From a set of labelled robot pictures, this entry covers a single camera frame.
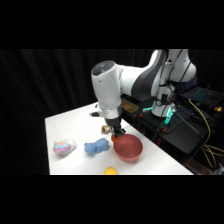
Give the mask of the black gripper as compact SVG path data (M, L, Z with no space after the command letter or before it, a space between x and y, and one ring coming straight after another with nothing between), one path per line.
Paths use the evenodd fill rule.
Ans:
M121 118L108 119L107 125L112 127L112 136L117 137L117 131L119 130L119 136L122 136L126 133L124 128L121 128Z

